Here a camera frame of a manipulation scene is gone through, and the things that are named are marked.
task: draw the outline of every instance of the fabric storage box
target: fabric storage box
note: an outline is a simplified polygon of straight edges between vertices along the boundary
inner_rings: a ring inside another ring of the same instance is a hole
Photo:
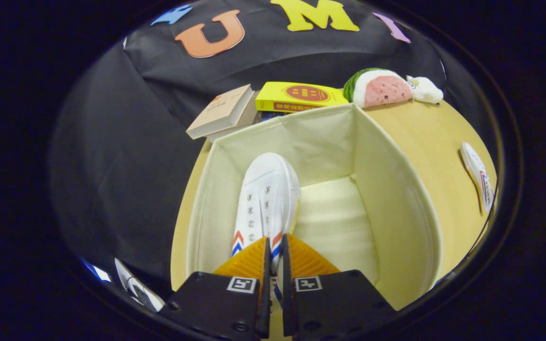
[[[431,289],[442,261],[431,199],[396,143],[353,104],[270,119],[216,140],[191,212],[187,276],[230,258],[241,182],[266,152],[286,158],[299,177],[294,235],[340,270],[361,270],[396,309]]]

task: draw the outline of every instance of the book spine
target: book spine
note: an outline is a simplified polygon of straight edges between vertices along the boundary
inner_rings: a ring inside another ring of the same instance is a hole
[[[323,106],[316,106],[314,104],[305,104],[301,102],[269,101],[262,99],[256,101],[256,108],[258,108],[259,111],[298,112],[322,107]]]

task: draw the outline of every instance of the purple letter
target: purple letter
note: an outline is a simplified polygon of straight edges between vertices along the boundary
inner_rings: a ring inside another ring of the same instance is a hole
[[[391,30],[391,36],[393,36],[395,39],[405,41],[408,44],[412,43],[410,39],[408,39],[408,37],[406,37],[403,34],[403,32],[401,32],[401,30],[399,29],[399,27],[395,24],[393,20],[389,19],[388,17],[385,17],[382,14],[378,14],[378,13],[372,13],[372,14],[379,17],[385,23],[385,25],[387,25],[387,27]]]

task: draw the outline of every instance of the yellow letter m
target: yellow letter m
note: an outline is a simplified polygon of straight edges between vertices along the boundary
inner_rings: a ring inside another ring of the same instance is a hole
[[[332,0],[319,0],[317,7],[313,7],[301,0],[271,0],[271,4],[279,5],[288,15],[290,31],[307,31],[313,29],[313,24],[319,28],[328,26],[328,19],[332,18],[332,28],[343,31],[358,31],[359,27],[353,24],[343,9],[343,4]]]

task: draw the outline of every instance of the white plush toy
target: white plush toy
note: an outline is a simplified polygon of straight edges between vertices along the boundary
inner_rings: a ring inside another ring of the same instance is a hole
[[[429,78],[406,76],[408,85],[412,89],[412,98],[426,103],[439,103],[444,99],[444,93],[439,90]]]
[[[369,108],[408,99],[436,104],[444,93],[428,78],[407,76],[405,81],[393,71],[370,68],[357,72],[345,83],[343,96],[360,108]]]

